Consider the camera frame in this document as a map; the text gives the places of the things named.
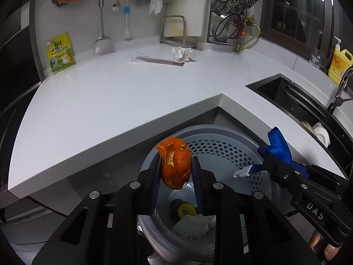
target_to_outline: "sink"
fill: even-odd
[[[353,159],[352,139],[339,121],[327,113],[326,108],[322,104],[281,74],[249,84],[247,87],[295,120],[326,150],[341,171],[349,176]],[[328,131],[331,140],[331,144],[327,149],[299,121],[300,119],[306,120],[311,126],[318,121],[322,123]]]

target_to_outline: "blue ribbon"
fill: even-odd
[[[261,155],[261,157],[265,159],[267,156],[272,155],[275,158],[294,167],[296,170],[301,172],[302,176],[308,178],[309,174],[306,169],[295,161],[292,161],[291,151],[289,150],[288,144],[280,130],[277,127],[274,127],[267,133],[267,136],[270,141],[270,145],[260,146],[257,149],[257,152]],[[249,174],[257,173],[263,170],[265,169],[263,168],[262,164],[255,164],[251,167]],[[285,187],[281,180],[276,180],[275,177],[272,178],[274,178],[274,181],[278,183],[280,187]]]

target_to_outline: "faucet handle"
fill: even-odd
[[[353,98],[341,98],[337,97],[335,100],[335,106],[340,107],[344,102],[352,101]]]

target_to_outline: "yellow seasoning packet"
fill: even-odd
[[[48,43],[47,55],[53,74],[75,64],[68,33],[63,33]]]

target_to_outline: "orange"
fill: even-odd
[[[191,174],[191,152],[187,144],[176,137],[169,137],[157,145],[162,158],[162,180],[169,188],[182,189]]]

